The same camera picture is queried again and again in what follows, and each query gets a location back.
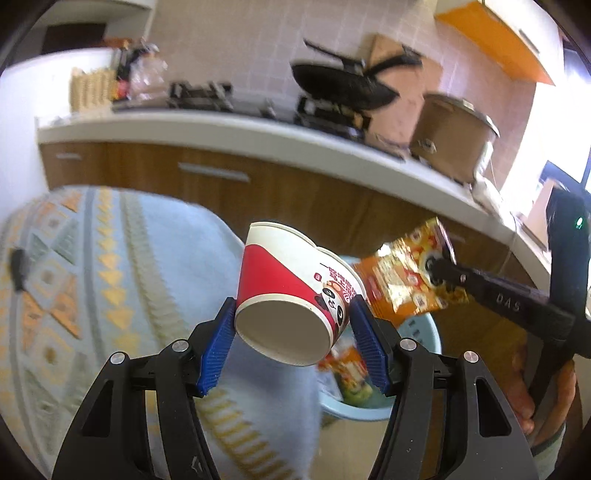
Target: plastic bag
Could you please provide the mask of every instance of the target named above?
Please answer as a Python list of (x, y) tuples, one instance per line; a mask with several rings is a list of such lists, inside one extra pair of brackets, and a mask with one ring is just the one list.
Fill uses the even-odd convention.
[(165, 74), (168, 64), (155, 52), (140, 57), (131, 66), (129, 95), (132, 100), (151, 100), (168, 96)]

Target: orange snack bag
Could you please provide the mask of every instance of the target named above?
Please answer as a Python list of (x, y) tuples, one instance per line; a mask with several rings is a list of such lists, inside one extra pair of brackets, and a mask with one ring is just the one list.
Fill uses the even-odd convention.
[(373, 314), (399, 327), (410, 316), (468, 302), (463, 288), (448, 291), (445, 285), (431, 283), (426, 262), (444, 252), (455, 262), (449, 238), (433, 218), (353, 265), (365, 285)]

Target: wooden cabinet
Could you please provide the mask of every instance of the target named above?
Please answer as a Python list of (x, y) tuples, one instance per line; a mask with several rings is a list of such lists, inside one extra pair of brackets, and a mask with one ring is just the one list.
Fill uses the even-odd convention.
[(252, 222), (271, 220), (344, 252), (371, 196), (345, 181), (219, 152), (187, 149), (178, 167), (183, 200), (210, 209), (242, 239)]
[(513, 79), (557, 85), (563, 77), (558, 26), (534, 0), (439, 0), (436, 18), (474, 41)]
[(177, 164), (184, 150), (170, 145), (107, 144), (108, 185), (181, 198)]
[(40, 146), (47, 185), (106, 185), (107, 146), (102, 143), (56, 143)]
[[(364, 257), (412, 231), (433, 212), (404, 200), (271, 161), (145, 144), (42, 145), (51, 188), (67, 184), (142, 190), (198, 203), (246, 240), (251, 222), (290, 225), (340, 255)], [(533, 285), (506, 245), (440, 217), (460, 263)], [(524, 331), (475, 303), (433, 314), (444, 352), (471, 349), (503, 383)]]

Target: kitchen counter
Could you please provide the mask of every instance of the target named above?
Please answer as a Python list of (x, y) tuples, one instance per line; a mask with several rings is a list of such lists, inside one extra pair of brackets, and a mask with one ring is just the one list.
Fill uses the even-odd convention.
[(322, 173), (399, 197), (445, 215), (510, 247), (534, 283), (550, 284), (550, 264), (512, 217), (500, 221), (470, 191), (416, 161), (400, 162), (373, 148), (266, 119), (216, 112), (102, 112), (40, 126), (39, 144), (138, 142), (221, 151)]

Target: paper cup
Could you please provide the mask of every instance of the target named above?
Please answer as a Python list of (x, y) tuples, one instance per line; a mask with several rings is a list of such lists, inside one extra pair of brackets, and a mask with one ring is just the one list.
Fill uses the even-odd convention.
[(355, 271), (297, 230), (253, 223), (242, 260), (235, 326), (265, 356), (290, 365), (322, 360), (349, 322), (349, 302), (366, 297)]

